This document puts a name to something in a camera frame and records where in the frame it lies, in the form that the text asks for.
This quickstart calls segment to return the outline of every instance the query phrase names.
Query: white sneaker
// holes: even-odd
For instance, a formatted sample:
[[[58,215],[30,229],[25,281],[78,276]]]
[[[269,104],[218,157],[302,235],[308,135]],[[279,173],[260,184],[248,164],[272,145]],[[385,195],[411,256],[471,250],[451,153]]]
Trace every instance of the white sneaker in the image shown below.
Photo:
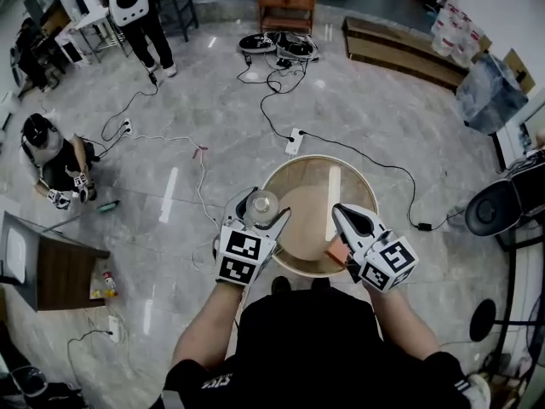
[[[154,61],[152,66],[147,66],[146,68],[149,72],[154,72],[157,70],[157,62]]]
[[[176,64],[172,64],[168,68],[164,69],[164,73],[167,75],[167,78],[172,78],[176,75],[178,71],[176,70]]]

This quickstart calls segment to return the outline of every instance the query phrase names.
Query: wooden cabinet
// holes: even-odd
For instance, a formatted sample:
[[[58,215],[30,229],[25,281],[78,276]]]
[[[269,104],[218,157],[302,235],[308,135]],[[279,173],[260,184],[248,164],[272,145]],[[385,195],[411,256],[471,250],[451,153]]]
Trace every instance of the wooden cabinet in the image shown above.
[[[259,0],[261,30],[310,33],[315,4],[316,0]]]

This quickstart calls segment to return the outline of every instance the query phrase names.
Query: electrical outlet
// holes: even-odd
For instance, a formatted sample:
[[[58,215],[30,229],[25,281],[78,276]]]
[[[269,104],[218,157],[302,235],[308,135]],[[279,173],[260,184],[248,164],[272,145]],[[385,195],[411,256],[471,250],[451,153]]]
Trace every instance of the electrical outlet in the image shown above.
[[[108,315],[108,324],[112,333],[110,339],[115,343],[119,343],[119,318],[115,315]]]
[[[121,128],[119,130],[123,133],[123,135],[129,135],[131,136],[133,134],[133,125],[131,124],[130,120],[128,118],[124,119],[121,123]]]
[[[295,156],[299,152],[299,147],[301,146],[301,142],[303,141],[303,135],[299,133],[299,129],[294,128],[291,131],[291,138],[293,141],[288,142],[286,145],[286,149],[284,152],[286,154],[289,154],[290,156]]]

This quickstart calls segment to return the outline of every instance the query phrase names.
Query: person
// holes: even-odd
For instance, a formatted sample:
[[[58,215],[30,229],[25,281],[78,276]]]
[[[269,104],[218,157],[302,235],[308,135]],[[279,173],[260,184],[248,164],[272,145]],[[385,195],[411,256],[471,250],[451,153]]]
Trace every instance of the person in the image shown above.
[[[45,70],[38,63],[31,50],[34,38],[33,26],[34,21],[30,17],[26,18],[21,24],[15,39],[16,60],[19,68],[26,73],[32,84],[45,92],[49,90],[48,79],[45,76]]]
[[[278,277],[272,295],[242,312],[236,352],[225,360],[243,289],[216,284],[180,336],[152,409],[472,407],[458,360],[439,350],[399,290],[370,288],[371,307],[328,279],[292,291]]]
[[[126,26],[120,27],[120,29],[135,51],[136,57],[142,61],[149,72],[154,72],[157,70],[157,62],[155,62],[147,50],[147,42],[144,37],[144,34],[146,34],[155,46],[164,72],[169,78],[172,78],[176,74],[176,65],[172,60],[172,51],[170,50],[167,38],[164,36],[163,28],[155,9],[155,3],[153,0],[148,0],[148,2],[150,9],[147,15]],[[100,3],[105,8],[108,6],[108,0],[100,0]]]
[[[23,124],[20,162],[34,189],[44,197],[49,189],[71,191],[74,177],[84,173],[88,180],[89,200],[96,199],[89,169],[91,161],[100,160],[89,142],[73,132],[62,131],[58,119],[33,113]]]

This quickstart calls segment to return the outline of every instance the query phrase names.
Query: man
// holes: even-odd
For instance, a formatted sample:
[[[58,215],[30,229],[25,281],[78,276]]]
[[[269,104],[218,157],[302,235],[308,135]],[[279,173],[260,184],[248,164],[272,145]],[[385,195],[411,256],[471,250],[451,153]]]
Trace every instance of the man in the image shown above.
[[[48,91],[48,79],[45,76],[45,70],[37,62],[32,54],[31,45],[34,38],[32,27],[34,21],[32,18],[26,18],[20,27],[20,31],[15,39],[16,59],[21,71],[25,72],[34,86],[42,91]]]
[[[33,113],[23,125],[19,155],[34,189],[44,197],[49,190],[73,190],[74,177],[84,173],[89,181],[89,200],[96,199],[89,168],[92,160],[100,159],[92,144],[83,143],[74,133],[61,132],[58,120]]]
[[[180,336],[152,409],[472,407],[459,362],[439,351],[398,290],[369,289],[373,313],[327,279],[292,291],[286,278],[276,278],[272,295],[242,313],[236,353],[225,360],[243,289],[215,286]]]
[[[149,72],[154,72],[157,70],[157,63],[150,55],[150,52],[147,51],[147,42],[144,37],[144,34],[146,34],[155,46],[165,74],[172,78],[176,74],[176,65],[172,61],[172,52],[167,38],[164,36],[155,3],[153,0],[148,0],[148,2],[150,10],[146,16],[120,27],[120,29],[135,51],[136,57],[143,62]],[[100,3],[105,8],[108,6],[108,0],[100,0]]]

